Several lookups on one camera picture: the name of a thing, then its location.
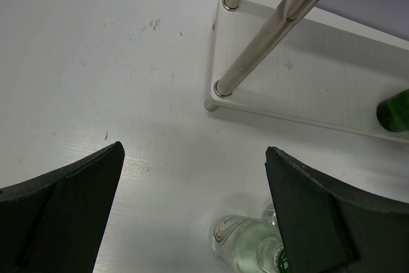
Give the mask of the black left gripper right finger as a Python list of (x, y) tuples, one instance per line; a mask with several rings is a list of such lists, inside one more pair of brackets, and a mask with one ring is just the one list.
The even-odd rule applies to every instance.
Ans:
[(266, 175), (292, 272), (408, 272), (408, 204), (266, 150)]

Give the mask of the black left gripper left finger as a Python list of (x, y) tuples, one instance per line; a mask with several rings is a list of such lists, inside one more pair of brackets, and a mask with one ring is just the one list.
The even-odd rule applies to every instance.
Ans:
[(1, 188), (1, 272), (92, 272), (124, 159), (115, 142)]

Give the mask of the clear glass soda bottle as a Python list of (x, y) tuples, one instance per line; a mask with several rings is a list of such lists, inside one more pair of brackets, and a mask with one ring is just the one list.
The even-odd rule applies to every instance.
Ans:
[(265, 210), (263, 211), (262, 215), (261, 215), (261, 219), (274, 225), (274, 226), (278, 226), (278, 222), (277, 222), (277, 216), (276, 216), (276, 212), (275, 212), (275, 208), (274, 208), (274, 204), (270, 203)]

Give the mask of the clear Chang soda bottle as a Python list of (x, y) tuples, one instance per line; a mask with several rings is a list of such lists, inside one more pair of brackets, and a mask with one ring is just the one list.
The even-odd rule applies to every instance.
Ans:
[(235, 272), (291, 271), (278, 227), (242, 215), (221, 217), (212, 229), (212, 249)]

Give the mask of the green bottle colourful label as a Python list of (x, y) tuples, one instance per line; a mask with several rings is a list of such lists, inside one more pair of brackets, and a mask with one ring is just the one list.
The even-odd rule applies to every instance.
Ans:
[(384, 101), (376, 108), (379, 124), (389, 132), (408, 132), (408, 90)]

